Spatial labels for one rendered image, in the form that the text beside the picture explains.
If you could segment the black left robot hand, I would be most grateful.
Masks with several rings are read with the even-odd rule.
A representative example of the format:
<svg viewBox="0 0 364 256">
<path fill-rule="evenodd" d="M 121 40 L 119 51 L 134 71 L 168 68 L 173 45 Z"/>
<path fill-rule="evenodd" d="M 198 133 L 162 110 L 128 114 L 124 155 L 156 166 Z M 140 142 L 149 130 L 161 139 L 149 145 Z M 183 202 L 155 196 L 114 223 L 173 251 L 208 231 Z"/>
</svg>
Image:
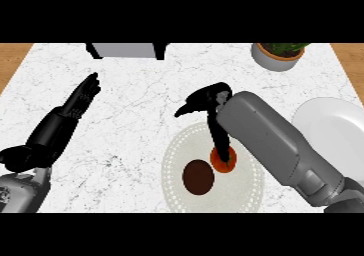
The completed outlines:
<svg viewBox="0 0 364 256">
<path fill-rule="evenodd" d="M 91 73 L 74 89 L 62 106 L 54 107 L 37 124 L 23 145 L 0 151 L 0 164 L 15 173 L 47 168 L 68 145 L 78 120 L 100 91 L 97 73 Z"/>
</svg>

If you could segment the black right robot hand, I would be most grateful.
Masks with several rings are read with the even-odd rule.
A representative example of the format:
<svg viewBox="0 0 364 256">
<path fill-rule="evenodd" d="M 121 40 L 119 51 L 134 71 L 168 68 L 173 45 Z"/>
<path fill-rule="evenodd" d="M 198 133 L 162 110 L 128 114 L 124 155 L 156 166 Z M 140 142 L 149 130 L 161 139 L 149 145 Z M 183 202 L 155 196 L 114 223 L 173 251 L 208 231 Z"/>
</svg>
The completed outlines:
<svg viewBox="0 0 364 256">
<path fill-rule="evenodd" d="M 224 104 L 232 97 L 232 89 L 224 82 L 217 82 L 198 89 L 184 100 L 184 104 L 176 110 L 174 117 L 192 113 L 195 111 L 207 112 L 207 125 L 209 129 L 211 139 L 218 154 L 218 159 L 229 162 L 229 136 L 221 128 L 215 117 Z"/>
</svg>

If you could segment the round white placemat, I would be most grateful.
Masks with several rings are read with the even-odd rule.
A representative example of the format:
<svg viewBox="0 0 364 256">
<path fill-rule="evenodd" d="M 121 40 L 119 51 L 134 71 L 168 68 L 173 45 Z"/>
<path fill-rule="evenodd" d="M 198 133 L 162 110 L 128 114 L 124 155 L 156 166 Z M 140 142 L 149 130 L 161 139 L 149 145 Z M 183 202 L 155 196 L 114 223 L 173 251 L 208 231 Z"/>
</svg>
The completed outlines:
<svg viewBox="0 0 364 256">
<path fill-rule="evenodd" d="M 240 143 L 230 138 L 230 150 L 236 161 L 230 172 L 220 173 L 209 167 L 214 176 L 211 189 L 193 195 L 184 185 L 181 173 L 193 160 L 211 164 L 214 148 L 205 122 L 187 126 L 174 136 L 162 158 L 161 187 L 171 212 L 255 212 L 263 196 L 263 167 Z"/>
</svg>

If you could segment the red tomato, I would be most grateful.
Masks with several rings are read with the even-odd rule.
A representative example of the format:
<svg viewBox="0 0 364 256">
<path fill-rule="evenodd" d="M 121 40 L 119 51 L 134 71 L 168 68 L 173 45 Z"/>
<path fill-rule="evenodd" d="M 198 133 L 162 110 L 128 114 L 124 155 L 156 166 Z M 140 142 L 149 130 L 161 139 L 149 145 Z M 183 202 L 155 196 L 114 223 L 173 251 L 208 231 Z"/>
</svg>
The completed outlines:
<svg viewBox="0 0 364 256">
<path fill-rule="evenodd" d="M 209 163 L 212 165 L 212 168 L 215 169 L 217 172 L 220 173 L 229 173 L 236 164 L 236 153 L 233 148 L 229 148 L 229 161 L 223 162 L 217 153 L 217 149 L 211 149 L 209 153 Z"/>
</svg>

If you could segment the white plate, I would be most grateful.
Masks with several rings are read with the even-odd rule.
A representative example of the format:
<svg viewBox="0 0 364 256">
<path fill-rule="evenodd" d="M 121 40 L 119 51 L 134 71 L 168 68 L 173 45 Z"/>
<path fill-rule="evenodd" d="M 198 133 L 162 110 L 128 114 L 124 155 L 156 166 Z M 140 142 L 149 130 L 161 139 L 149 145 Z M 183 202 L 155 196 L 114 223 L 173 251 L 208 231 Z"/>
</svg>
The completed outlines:
<svg viewBox="0 0 364 256">
<path fill-rule="evenodd" d="M 364 182 L 364 109 L 331 97 L 307 100 L 292 125 L 341 174 Z"/>
</svg>

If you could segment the dark brown oval object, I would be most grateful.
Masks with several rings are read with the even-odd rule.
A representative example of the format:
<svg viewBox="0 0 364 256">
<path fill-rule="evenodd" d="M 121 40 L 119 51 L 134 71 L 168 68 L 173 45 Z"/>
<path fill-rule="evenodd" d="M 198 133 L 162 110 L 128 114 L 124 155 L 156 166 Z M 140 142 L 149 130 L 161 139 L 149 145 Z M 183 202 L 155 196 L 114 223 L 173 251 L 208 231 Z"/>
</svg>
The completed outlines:
<svg viewBox="0 0 364 256">
<path fill-rule="evenodd" d="M 214 174 L 205 161 L 196 159 L 186 164 L 181 181 L 190 194 L 204 195 L 209 191 L 214 183 Z"/>
</svg>

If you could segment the potted plant in white pot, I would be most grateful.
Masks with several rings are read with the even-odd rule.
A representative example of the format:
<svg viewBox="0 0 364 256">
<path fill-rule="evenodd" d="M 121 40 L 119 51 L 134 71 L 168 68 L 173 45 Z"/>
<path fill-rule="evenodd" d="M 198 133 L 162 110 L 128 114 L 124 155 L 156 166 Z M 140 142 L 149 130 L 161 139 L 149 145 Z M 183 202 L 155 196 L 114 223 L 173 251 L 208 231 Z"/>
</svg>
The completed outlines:
<svg viewBox="0 0 364 256">
<path fill-rule="evenodd" d="M 288 71 L 295 66 L 303 54 L 303 48 L 300 48 L 297 51 L 285 51 L 280 54 L 274 54 L 270 52 L 269 44 L 251 44 L 252 60 L 260 65 L 260 67 L 269 71 Z"/>
</svg>

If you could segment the grey appliance with black frame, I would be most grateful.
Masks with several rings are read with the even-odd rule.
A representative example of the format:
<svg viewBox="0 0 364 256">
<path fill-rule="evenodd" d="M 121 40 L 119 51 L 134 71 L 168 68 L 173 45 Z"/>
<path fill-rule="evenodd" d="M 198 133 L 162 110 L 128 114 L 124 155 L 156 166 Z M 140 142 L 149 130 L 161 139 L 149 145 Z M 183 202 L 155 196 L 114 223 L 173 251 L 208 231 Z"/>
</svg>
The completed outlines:
<svg viewBox="0 0 364 256">
<path fill-rule="evenodd" d="M 94 59 L 105 57 L 164 59 L 167 43 L 87 43 L 85 51 Z"/>
</svg>

